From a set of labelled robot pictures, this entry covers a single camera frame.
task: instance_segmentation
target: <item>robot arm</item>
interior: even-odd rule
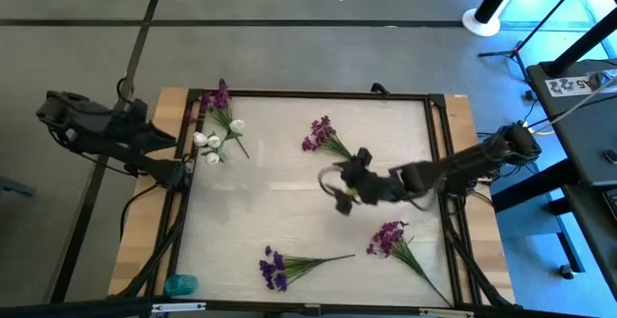
[[[482,176],[492,177],[503,164],[526,165],[534,162],[541,149],[521,124],[501,127],[482,143],[436,162],[420,161],[389,170],[388,177],[370,172],[372,156],[366,148],[358,154],[320,173],[322,189],[336,198],[336,210],[348,215],[352,202],[377,204],[378,200],[397,202],[425,195],[440,188],[453,196],[464,197]],[[340,172],[348,192],[321,182],[323,174]]]
[[[133,175],[147,172],[161,185],[184,184],[184,165],[172,160],[146,157],[154,150],[173,147],[175,138],[146,120],[148,106],[134,100],[126,111],[115,112],[87,97],[67,92],[47,92],[37,111],[54,138],[79,154],[102,154],[125,163]]]

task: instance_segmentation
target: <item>white flower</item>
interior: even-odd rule
[[[203,135],[202,133],[196,132],[193,134],[193,144],[195,144],[195,146],[198,146],[198,147],[205,146],[207,145],[207,141],[208,141],[208,138],[205,137],[205,135]]]
[[[229,129],[231,129],[234,133],[242,134],[242,131],[244,131],[244,121],[241,119],[234,119],[229,124]]]
[[[208,153],[205,156],[205,164],[207,165],[217,165],[221,161],[221,157],[217,153]]]
[[[216,135],[212,135],[208,138],[206,142],[210,148],[218,148],[221,146],[222,141],[220,137]]]

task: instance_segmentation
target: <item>blue object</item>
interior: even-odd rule
[[[165,281],[165,292],[169,296],[190,295],[197,291],[198,281],[191,275],[173,275]]]

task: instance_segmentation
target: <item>gray floor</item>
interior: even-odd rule
[[[458,20],[481,0],[160,0],[157,18],[329,18]],[[556,0],[513,0],[507,21],[537,20]],[[0,0],[0,18],[143,17],[148,0]],[[586,21],[569,0],[557,21]],[[379,81],[392,92],[464,93],[478,131],[521,119],[530,104],[518,67],[483,51],[511,48],[526,31],[481,39],[464,29],[154,28],[136,74],[137,96],[154,105],[162,87],[366,91]],[[523,51],[527,64],[554,59],[581,33],[540,32]],[[25,199],[0,195],[0,305],[45,300],[92,165],[58,148],[34,116],[47,90],[84,94],[106,105],[123,76],[137,28],[0,27],[0,173],[37,187]],[[604,58],[601,47],[591,58]],[[545,115],[536,107],[529,119]],[[554,136],[538,139],[544,168],[563,157]],[[68,299],[104,297],[118,249],[121,207],[134,180],[107,172]],[[612,297],[590,251],[573,231],[588,273],[564,281],[556,237],[504,240],[517,301],[528,308],[608,316]]]

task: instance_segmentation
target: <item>wooden table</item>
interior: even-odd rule
[[[187,93],[187,89],[180,88],[166,88],[162,90],[153,117],[153,122],[157,127],[174,136],[179,135]],[[445,102],[454,150],[459,151],[475,145],[477,138],[467,97],[465,95],[446,95]],[[433,114],[440,155],[443,157],[445,155],[445,140],[439,126],[441,120],[437,110],[434,109]],[[189,136],[193,133],[194,127],[195,125],[189,127],[187,132]],[[185,143],[187,151],[190,149],[191,144],[191,140],[188,139]],[[150,157],[156,159],[173,158],[174,148],[153,152]],[[135,194],[152,184],[153,181],[150,177],[140,177],[137,181]],[[478,186],[476,189],[486,196],[490,195],[488,187]],[[140,271],[152,254],[165,195],[166,191],[164,189],[155,189],[132,204],[126,218],[124,236],[121,240],[116,266],[111,278],[109,294],[121,291]],[[172,219],[177,211],[178,202],[179,195],[174,200]],[[482,199],[469,196],[466,212],[469,236],[476,262],[500,294],[513,303],[512,285],[505,264],[493,207]],[[168,262],[169,252],[161,261],[159,276],[157,276],[155,285],[155,294],[163,293],[163,283]],[[460,259],[458,259],[458,272],[463,287],[464,302],[471,303],[467,271]]]

